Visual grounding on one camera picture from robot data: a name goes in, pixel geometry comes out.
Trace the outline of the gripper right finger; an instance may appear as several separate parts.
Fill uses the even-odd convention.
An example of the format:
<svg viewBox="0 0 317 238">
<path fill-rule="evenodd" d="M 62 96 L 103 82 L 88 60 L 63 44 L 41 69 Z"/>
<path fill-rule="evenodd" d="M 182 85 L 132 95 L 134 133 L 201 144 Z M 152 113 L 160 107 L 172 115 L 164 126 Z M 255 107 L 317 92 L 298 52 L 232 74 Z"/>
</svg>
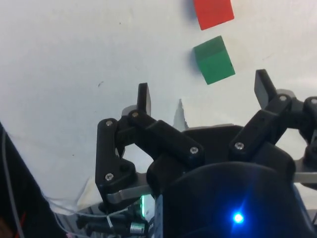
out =
<svg viewBox="0 0 317 238">
<path fill-rule="evenodd" d="M 296 129 L 306 142 L 304 165 L 317 167 L 317 99 L 300 101 L 275 88 L 268 72 L 255 73 L 254 92 L 260 110 L 229 144 L 229 161 L 250 163 L 266 144 L 275 145 L 287 129 Z"/>
</svg>

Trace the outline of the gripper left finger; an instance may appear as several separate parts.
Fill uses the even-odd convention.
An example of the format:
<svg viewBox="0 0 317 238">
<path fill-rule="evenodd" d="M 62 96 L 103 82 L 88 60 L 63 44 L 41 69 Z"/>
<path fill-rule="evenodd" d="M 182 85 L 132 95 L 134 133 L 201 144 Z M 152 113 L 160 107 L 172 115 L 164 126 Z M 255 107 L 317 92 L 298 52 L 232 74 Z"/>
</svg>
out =
<svg viewBox="0 0 317 238">
<path fill-rule="evenodd" d="M 95 182 L 102 196 L 115 194 L 138 180 L 135 165 L 123 158 L 125 147 L 131 144 L 153 159 L 146 173 L 146 184 L 154 194 L 205 162 L 201 144 L 151 117 L 147 83 L 138 86 L 135 109 L 120 120 L 104 119 L 98 124 Z"/>
</svg>

